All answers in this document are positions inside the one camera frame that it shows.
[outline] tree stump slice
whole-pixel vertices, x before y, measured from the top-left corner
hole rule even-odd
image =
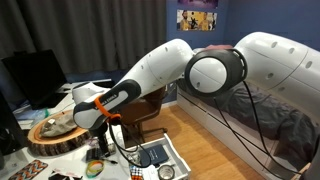
[[[73,110],[49,116],[30,129],[28,134],[28,147],[33,154],[40,156],[55,156],[70,152],[85,144],[85,141],[90,138],[90,133],[80,127],[76,127],[75,129],[56,137],[40,136],[42,126],[48,120],[57,120],[59,117],[69,113],[73,113]]]

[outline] chair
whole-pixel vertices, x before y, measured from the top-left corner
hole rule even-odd
[[[162,99],[166,94],[166,86],[151,92],[129,104],[124,105],[120,109],[122,115],[121,122],[127,126],[133,126],[138,129],[138,133],[145,142],[145,134],[160,131],[166,133],[166,128],[157,128],[152,130],[143,130],[142,123],[159,115],[162,105]]]

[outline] table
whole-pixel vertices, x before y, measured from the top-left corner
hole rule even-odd
[[[71,91],[67,92],[68,95],[55,107],[48,109],[50,114],[58,113],[61,111],[66,111],[74,108],[74,103],[72,100]],[[30,124],[21,125],[23,129],[30,128]],[[120,126],[113,126],[113,131],[115,134],[116,141],[122,147],[124,147],[124,140]],[[109,134],[109,130],[106,132],[108,143],[112,143],[112,139]],[[88,179],[85,175],[85,170],[87,163],[85,162],[86,151],[90,148],[89,145],[83,145],[80,148],[77,148],[71,152],[58,155],[58,156],[49,156],[41,157],[32,155],[28,148],[23,148],[15,153],[4,156],[5,159],[5,168],[0,171],[1,179],[8,179],[11,175],[22,169],[28,163],[32,162],[34,159],[41,160],[45,163],[48,163],[49,166],[38,174],[34,180],[43,180],[48,179],[49,174],[55,168],[64,168],[69,171],[79,172],[83,174],[83,179]],[[115,160],[118,162],[117,165],[113,165],[105,161],[105,168],[102,173],[95,179],[112,179],[112,180],[126,180],[131,179],[129,163],[122,157],[119,150],[108,158],[109,160]]]

